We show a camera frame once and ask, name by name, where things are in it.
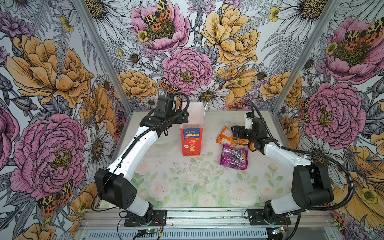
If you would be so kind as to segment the red white paper bag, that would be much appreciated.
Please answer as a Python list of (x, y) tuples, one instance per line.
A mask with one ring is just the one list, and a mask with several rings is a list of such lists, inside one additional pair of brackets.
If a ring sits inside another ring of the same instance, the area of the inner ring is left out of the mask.
[(206, 107), (202, 102), (190, 103), (188, 122), (181, 125), (183, 156), (199, 156), (203, 144), (203, 128)]

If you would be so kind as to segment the purple snack packet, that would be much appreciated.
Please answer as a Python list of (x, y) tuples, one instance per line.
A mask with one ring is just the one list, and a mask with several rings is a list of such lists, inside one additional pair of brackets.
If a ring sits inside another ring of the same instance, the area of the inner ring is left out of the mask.
[(246, 148), (234, 149), (225, 144), (222, 149), (220, 165), (236, 170), (246, 170), (248, 167), (248, 150)]

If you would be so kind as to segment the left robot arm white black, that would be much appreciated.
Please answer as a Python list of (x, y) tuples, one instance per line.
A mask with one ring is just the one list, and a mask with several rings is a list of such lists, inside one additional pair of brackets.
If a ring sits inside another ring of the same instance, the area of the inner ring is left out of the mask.
[(106, 169), (95, 174), (97, 195), (116, 207), (140, 225), (148, 225), (153, 218), (153, 205), (143, 200), (132, 184), (136, 168), (151, 146), (172, 125), (188, 122), (187, 109), (162, 116), (159, 111), (149, 112), (140, 122), (134, 138), (124, 152)]

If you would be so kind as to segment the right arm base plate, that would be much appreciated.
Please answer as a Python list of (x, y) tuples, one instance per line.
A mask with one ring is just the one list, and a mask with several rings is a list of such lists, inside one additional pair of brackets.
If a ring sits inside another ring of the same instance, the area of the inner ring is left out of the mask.
[(292, 223), (288, 215), (277, 215), (261, 208), (247, 209), (244, 218), (249, 220), (251, 226), (288, 226)]

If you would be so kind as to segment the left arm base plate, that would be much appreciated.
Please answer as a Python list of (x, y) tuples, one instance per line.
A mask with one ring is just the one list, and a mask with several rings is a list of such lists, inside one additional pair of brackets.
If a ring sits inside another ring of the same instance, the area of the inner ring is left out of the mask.
[(125, 227), (164, 227), (167, 222), (167, 210), (149, 210), (143, 217), (128, 212), (124, 217)]

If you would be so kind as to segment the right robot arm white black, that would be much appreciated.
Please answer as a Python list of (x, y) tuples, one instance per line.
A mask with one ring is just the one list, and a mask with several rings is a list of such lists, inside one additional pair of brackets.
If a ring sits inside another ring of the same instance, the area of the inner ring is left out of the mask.
[(248, 119), (245, 126), (233, 126), (231, 131), (235, 140), (248, 141), (249, 150), (259, 151), (292, 174), (291, 192), (266, 201), (263, 218), (267, 223), (271, 224), (276, 218), (288, 213), (306, 211), (334, 200), (327, 167), (321, 163), (312, 163), (306, 156), (300, 157), (283, 149), (271, 136), (263, 119)]

